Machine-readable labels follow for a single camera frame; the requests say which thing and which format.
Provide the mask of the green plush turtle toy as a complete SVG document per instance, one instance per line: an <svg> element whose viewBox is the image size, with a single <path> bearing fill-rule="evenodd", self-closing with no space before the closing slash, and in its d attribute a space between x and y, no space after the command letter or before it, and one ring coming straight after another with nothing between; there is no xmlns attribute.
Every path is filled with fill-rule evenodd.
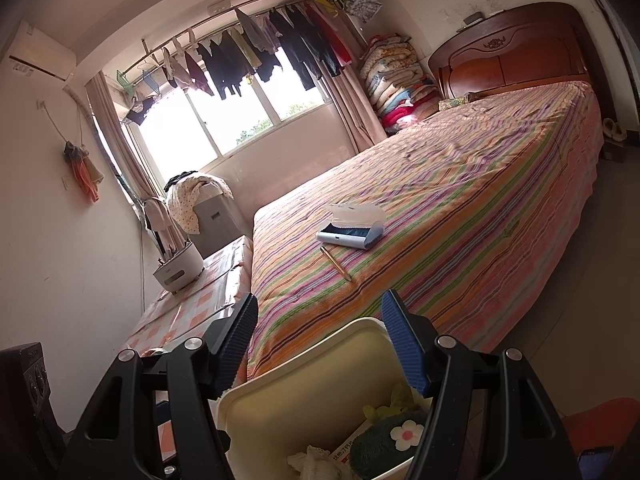
<svg viewBox="0 0 640 480"><path fill-rule="evenodd" d="M349 466L360 479L374 479L414 455L428 409L414 400L408 385L398 382L386 405L366 404L362 411L369 427L352 441Z"/></svg>

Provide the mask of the cream plastic trash bin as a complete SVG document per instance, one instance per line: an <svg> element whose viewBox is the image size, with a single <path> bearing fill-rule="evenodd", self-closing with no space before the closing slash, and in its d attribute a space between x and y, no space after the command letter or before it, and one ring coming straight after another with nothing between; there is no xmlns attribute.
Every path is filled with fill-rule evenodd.
<svg viewBox="0 0 640 480"><path fill-rule="evenodd" d="M384 324L360 318L270 372L227 391L217 425L237 479L297 479L288 456L332 453L364 427L362 408L389 406L406 381Z"/></svg>

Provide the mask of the checkered plastic tablecloth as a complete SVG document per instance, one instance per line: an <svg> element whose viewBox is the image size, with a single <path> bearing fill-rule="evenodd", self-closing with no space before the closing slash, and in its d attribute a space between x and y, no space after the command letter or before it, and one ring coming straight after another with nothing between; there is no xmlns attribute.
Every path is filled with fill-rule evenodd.
<svg viewBox="0 0 640 480"><path fill-rule="evenodd" d="M250 291L253 243L241 236L204 260L200 276L175 294L161 292L124 343L140 356L170 351L201 337L211 322L230 315Z"/></svg>

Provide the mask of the white desk organizer box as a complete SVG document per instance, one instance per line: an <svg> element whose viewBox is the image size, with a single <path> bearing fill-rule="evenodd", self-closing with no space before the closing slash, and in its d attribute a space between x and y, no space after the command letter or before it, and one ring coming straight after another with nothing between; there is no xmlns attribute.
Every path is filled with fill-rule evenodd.
<svg viewBox="0 0 640 480"><path fill-rule="evenodd" d="M160 287L175 294L194 282L204 270L204 260L198 248L189 242L153 273Z"/></svg>

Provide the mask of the striped bed cover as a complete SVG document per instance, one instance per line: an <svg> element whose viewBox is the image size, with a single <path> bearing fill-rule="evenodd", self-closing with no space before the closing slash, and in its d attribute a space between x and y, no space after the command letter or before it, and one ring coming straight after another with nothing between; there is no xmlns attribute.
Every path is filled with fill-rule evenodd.
<svg viewBox="0 0 640 480"><path fill-rule="evenodd" d="M602 143L593 88L563 80L439 112L262 207L247 377L378 315L390 289L441 333L495 349L562 258ZM332 204L381 207L384 236L368 250L320 243Z"/></svg>

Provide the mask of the left pink curtain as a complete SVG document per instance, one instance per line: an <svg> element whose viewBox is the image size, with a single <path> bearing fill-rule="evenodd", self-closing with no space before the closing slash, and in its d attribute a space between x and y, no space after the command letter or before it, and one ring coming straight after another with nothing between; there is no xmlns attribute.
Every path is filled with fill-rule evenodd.
<svg viewBox="0 0 640 480"><path fill-rule="evenodd" d="M139 200L160 198L160 188L127 140L102 70L87 82L86 90L96 122L130 188Z"/></svg>

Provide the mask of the pink curtain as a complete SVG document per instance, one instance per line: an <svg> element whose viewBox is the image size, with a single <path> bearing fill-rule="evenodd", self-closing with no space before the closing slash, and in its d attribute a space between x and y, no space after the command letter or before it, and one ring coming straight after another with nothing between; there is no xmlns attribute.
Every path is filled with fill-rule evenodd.
<svg viewBox="0 0 640 480"><path fill-rule="evenodd" d="M343 67L341 73L335 77L326 73L323 78L349 140L357 153L387 139L387 134L352 66Z"/></svg>
<svg viewBox="0 0 640 480"><path fill-rule="evenodd" d="M102 70L87 82L86 90L96 122L130 188L139 200L160 198L160 188L127 140Z"/></svg>

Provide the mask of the floral cloth on cabinet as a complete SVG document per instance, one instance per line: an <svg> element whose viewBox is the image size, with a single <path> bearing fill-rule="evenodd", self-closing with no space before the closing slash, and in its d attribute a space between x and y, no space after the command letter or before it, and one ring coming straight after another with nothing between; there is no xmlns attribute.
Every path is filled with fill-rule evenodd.
<svg viewBox="0 0 640 480"><path fill-rule="evenodd" d="M197 204L217 196L233 197L224 179L199 171L185 171L170 178L164 191L171 217L186 234L200 232L200 222L194 211Z"/></svg>

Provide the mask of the yellow pencil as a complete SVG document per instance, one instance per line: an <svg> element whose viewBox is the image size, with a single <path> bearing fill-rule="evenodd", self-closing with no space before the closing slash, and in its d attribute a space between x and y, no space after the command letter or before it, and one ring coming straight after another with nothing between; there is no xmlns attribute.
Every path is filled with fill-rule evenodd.
<svg viewBox="0 0 640 480"><path fill-rule="evenodd" d="M341 274L341 277L344 278L344 280L346 282L351 283L352 282L352 277L350 276L350 274L346 271L346 269L343 268L343 266L341 265L341 263L339 263L337 261L337 259L335 259L333 257L333 255L329 252L329 249L324 247L323 245L321 245L319 247L320 252L322 252L322 255L324 255L329 262L332 264L332 266L334 267L335 270L337 270L337 272L339 274Z"/></svg>

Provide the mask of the stack of folded quilts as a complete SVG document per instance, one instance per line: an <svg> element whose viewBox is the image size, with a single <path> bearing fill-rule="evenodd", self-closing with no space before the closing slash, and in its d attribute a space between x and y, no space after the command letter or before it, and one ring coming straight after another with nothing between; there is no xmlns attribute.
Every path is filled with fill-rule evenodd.
<svg viewBox="0 0 640 480"><path fill-rule="evenodd" d="M442 94L408 37L374 36L361 57L359 76L388 136L438 112Z"/></svg>

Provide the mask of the right pink curtain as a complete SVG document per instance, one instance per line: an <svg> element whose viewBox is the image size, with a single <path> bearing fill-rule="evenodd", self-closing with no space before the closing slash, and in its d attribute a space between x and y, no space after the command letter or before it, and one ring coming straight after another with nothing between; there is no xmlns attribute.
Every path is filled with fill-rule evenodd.
<svg viewBox="0 0 640 480"><path fill-rule="evenodd" d="M387 139L387 134L352 66L343 67L341 73L335 77L326 73L323 78L349 140L357 153Z"/></svg>

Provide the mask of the wooden headboard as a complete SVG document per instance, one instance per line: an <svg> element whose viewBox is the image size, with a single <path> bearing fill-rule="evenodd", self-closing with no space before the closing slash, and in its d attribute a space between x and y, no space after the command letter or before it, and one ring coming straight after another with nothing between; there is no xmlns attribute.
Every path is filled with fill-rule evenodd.
<svg viewBox="0 0 640 480"><path fill-rule="evenodd" d="M463 29L428 59L440 92L531 86L588 77L598 54L578 11L567 3L538 2L502 11Z"/></svg>

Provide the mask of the air conditioner unit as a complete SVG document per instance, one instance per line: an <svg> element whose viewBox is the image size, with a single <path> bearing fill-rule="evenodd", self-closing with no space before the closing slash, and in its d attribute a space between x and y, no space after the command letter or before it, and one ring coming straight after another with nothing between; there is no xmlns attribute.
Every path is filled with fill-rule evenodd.
<svg viewBox="0 0 640 480"><path fill-rule="evenodd" d="M6 58L18 74L67 84L76 68L76 54L35 28L21 21Z"/></svg>

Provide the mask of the hanging clothes row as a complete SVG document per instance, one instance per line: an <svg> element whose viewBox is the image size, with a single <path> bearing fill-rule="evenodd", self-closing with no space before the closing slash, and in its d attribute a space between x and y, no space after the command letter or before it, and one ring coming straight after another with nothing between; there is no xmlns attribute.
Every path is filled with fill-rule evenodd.
<svg viewBox="0 0 640 480"><path fill-rule="evenodd" d="M207 50L203 40L194 36L192 28L184 32L189 36L183 46L176 36L159 46L145 51L139 61L131 65L139 67L144 62L156 62L155 55L163 55L162 62L155 65L164 71L168 84L176 86L179 82L177 68L181 62L190 68L195 65L194 54L198 54L207 69L213 74L221 73L225 68L244 64L244 70L238 73L240 78L258 75L262 80L271 77L272 68L277 64L276 52L283 49L288 52L292 66L297 70L300 81L306 89L314 86L314 77L320 78L320 67L328 73L340 76L343 68L354 62L352 52L330 22L343 14L358 18L363 23L374 18L382 9L378 0L304 0L299 10L293 3L286 4L283 11L277 8L248 15L242 11L244 6L264 0L248 0L236 6L226 6L213 14L214 18L232 12L235 21L216 33L224 41L231 41L233 48L225 51L221 44L214 42Z"/></svg>

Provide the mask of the orange cloth on wall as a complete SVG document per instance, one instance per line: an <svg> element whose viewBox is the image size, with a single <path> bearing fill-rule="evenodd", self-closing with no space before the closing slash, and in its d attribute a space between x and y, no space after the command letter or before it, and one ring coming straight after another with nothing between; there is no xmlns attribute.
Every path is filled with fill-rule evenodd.
<svg viewBox="0 0 640 480"><path fill-rule="evenodd" d="M83 146L66 141L63 158L81 191L91 203L96 203L100 199L99 185L103 182L104 175L92 162L89 152Z"/></svg>

